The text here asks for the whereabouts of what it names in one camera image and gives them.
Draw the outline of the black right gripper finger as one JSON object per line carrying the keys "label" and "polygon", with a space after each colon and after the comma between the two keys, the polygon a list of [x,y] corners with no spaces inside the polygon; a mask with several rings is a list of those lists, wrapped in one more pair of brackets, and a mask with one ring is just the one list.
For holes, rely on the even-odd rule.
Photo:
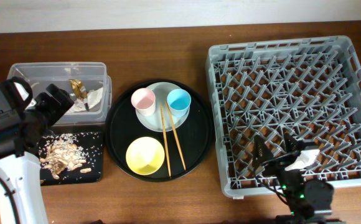
{"label": "black right gripper finger", "polygon": [[254,137],[254,150],[253,150],[253,168],[259,168],[266,161],[272,160],[274,158],[273,153],[269,150],[265,144],[265,140],[256,135]]}
{"label": "black right gripper finger", "polygon": [[286,152],[305,151],[316,149],[316,143],[306,139],[296,139],[289,133],[284,134]]}

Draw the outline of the white wrapper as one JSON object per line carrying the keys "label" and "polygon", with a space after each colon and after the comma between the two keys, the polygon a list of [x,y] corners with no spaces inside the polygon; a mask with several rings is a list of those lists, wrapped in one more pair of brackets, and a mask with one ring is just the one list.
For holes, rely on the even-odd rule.
{"label": "white wrapper", "polygon": [[[88,92],[87,104],[89,107],[89,111],[92,111],[93,108],[100,104],[102,96],[103,88],[99,88],[97,90],[90,90]],[[73,106],[67,111],[67,113],[76,113],[83,111],[87,111],[84,102],[80,99],[76,99]]]}

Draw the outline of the brown gold snack wrapper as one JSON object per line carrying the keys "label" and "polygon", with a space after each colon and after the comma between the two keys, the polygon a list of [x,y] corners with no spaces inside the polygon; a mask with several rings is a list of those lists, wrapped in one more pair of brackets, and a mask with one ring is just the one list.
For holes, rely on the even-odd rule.
{"label": "brown gold snack wrapper", "polygon": [[80,100],[87,99],[88,91],[85,88],[85,86],[81,80],[70,79],[70,84],[71,84],[73,93],[75,94],[75,96],[78,99],[80,99]]}

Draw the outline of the yellow bowl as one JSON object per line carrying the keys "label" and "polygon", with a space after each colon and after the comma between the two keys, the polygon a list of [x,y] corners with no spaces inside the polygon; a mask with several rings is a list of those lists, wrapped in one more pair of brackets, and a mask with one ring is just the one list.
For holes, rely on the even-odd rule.
{"label": "yellow bowl", "polygon": [[162,144],[151,137],[134,140],[126,150],[126,164],[136,174],[150,175],[164,163],[165,152]]}

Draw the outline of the wooden chopstick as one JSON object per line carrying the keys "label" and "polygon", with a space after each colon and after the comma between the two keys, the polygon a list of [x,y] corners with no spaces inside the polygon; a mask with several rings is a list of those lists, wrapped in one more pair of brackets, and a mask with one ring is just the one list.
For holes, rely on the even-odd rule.
{"label": "wooden chopstick", "polygon": [[167,107],[167,112],[169,113],[169,118],[170,118],[170,122],[171,122],[171,126],[172,126],[172,132],[174,133],[174,137],[175,137],[175,140],[176,140],[176,144],[177,144],[177,148],[178,148],[178,151],[179,151],[180,159],[181,159],[184,170],[186,170],[186,165],[185,165],[184,156],[183,156],[183,153],[182,153],[182,148],[181,148],[181,145],[180,145],[180,142],[179,142],[176,127],[175,127],[174,122],[173,122],[172,113],[171,113],[170,107],[169,107],[167,102],[166,102],[166,107]]}
{"label": "wooden chopstick", "polygon": [[170,162],[170,158],[169,158],[169,151],[168,151],[168,145],[167,145],[164,111],[163,111],[163,106],[162,105],[160,105],[159,107],[160,107],[160,114],[161,114],[162,135],[163,135],[163,138],[164,138],[164,150],[165,150],[165,155],[166,155],[167,170],[168,170],[169,177],[171,178],[172,177],[171,162]]}

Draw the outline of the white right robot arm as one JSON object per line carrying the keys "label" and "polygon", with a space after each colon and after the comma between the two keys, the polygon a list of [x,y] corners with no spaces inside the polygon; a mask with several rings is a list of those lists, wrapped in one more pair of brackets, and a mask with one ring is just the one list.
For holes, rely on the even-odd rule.
{"label": "white right robot arm", "polygon": [[301,170],[312,165],[320,150],[313,140],[296,139],[284,134],[286,153],[275,157],[263,137],[254,137],[253,176],[290,209],[278,215],[275,223],[341,223],[328,220],[332,214],[334,187],[324,180],[304,180]]}

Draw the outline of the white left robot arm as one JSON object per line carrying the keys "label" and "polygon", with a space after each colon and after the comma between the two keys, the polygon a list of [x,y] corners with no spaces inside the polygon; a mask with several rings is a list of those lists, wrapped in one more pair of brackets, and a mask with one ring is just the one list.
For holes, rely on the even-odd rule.
{"label": "white left robot arm", "polygon": [[37,96],[22,78],[0,83],[0,217],[2,223],[47,223],[38,144],[71,107],[54,84]]}

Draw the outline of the grey dishwasher rack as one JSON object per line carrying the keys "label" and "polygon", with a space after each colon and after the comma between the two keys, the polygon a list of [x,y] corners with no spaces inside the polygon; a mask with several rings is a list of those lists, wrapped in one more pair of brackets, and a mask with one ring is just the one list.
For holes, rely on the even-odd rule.
{"label": "grey dishwasher rack", "polygon": [[277,157],[284,133],[319,146],[305,180],[361,186],[361,66],[350,38],[214,45],[205,71],[224,196],[267,195],[279,185],[254,170],[253,139]]}

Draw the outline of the clear plastic bin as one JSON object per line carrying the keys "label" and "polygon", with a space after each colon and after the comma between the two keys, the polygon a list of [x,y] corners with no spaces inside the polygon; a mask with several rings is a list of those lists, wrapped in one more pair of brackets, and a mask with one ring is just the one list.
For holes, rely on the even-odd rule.
{"label": "clear plastic bin", "polygon": [[[66,112],[56,122],[56,126],[102,124],[111,106],[111,78],[106,72],[106,65],[101,62],[15,63],[7,77],[21,77],[26,80],[34,96],[44,92],[52,83],[68,92],[77,109]],[[71,79],[80,80],[89,92],[101,92],[98,101],[88,99],[89,110],[75,97]]]}

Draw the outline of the pink cup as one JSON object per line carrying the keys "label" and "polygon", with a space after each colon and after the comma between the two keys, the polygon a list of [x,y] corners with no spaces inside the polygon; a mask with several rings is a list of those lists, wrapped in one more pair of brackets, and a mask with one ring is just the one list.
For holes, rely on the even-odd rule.
{"label": "pink cup", "polygon": [[131,104],[141,115],[150,116],[156,110],[156,96],[152,90],[140,88],[132,94]]}

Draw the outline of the blue cup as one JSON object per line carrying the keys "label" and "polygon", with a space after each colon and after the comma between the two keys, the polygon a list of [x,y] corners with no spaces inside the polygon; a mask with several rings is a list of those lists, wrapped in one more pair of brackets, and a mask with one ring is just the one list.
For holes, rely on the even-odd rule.
{"label": "blue cup", "polygon": [[178,88],[168,94],[167,104],[173,116],[181,117],[185,115],[190,108],[191,96],[186,90]]}

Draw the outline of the black round tray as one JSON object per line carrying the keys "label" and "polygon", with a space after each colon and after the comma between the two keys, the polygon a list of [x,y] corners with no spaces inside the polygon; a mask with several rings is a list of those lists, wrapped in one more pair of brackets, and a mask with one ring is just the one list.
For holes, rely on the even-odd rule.
{"label": "black round tray", "polygon": [[113,103],[106,119],[105,146],[110,157],[127,174],[148,182],[167,182],[188,174],[203,161],[211,148],[214,137],[210,107],[203,98],[189,86],[169,80],[169,83],[179,86],[191,95],[189,114],[186,120],[176,128],[186,168],[182,166],[173,132],[167,131],[171,173],[168,173],[166,164],[150,175],[139,175],[133,172],[126,163],[128,146],[141,137],[154,138],[161,144],[164,144],[164,138],[161,132],[148,129],[138,120],[135,108],[131,105],[131,95],[139,88],[158,82],[160,80],[149,80],[132,86]]}

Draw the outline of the grey plate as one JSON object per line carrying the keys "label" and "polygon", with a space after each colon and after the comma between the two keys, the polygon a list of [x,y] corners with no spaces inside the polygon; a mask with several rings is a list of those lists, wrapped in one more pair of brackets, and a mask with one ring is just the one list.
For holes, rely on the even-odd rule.
{"label": "grey plate", "polygon": [[172,90],[180,89],[180,86],[170,83],[170,82],[156,82],[146,87],[147,89],[151,90],[156,97],[156,107],[153,114],[149,116],[145,116],[144,114],[140,113],[139,110],[135,109],[136,116],[141,122],[143,126],[150,129],[151,131],[155,132],[162,132],[162,120],[161,120],[161,110],[160,105],[163,106],[164,112],[164,124],[166,131],[172,130],[172,125],[169,117],[169,113],[167,111],[166,103],[167,103],[167,96]]}

